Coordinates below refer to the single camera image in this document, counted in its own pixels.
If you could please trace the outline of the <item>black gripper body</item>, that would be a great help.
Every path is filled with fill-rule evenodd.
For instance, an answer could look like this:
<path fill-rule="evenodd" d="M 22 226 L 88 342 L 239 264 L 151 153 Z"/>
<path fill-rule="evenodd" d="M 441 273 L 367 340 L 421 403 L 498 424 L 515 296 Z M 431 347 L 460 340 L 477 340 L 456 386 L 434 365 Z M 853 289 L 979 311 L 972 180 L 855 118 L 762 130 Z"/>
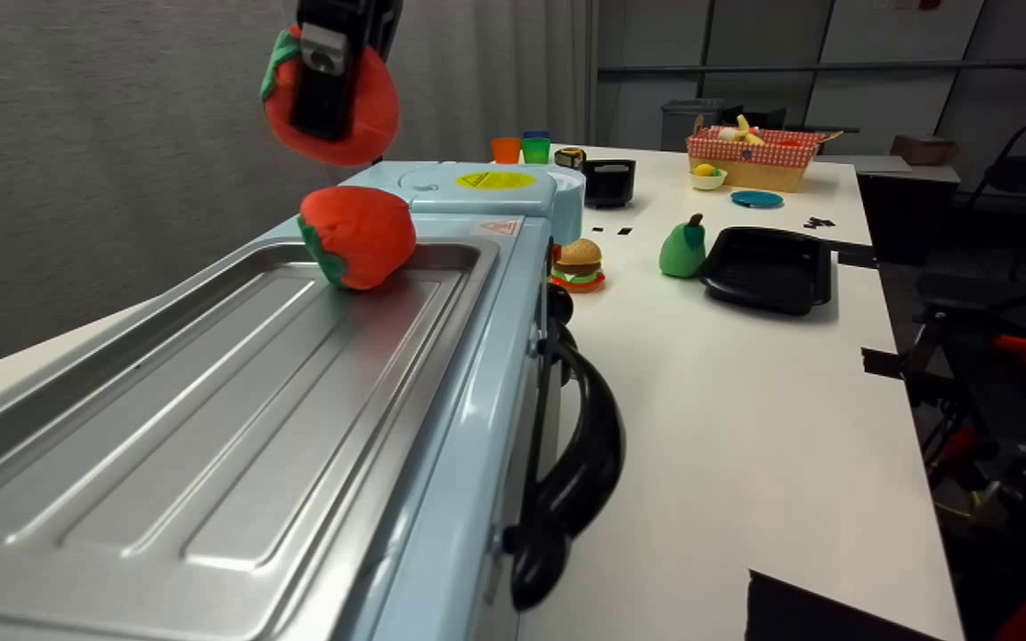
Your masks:
<path fill-rule="evenodd" d="M 334 45 L 388 54 L 402 0 L 296 0 L 301 50 Z"/>

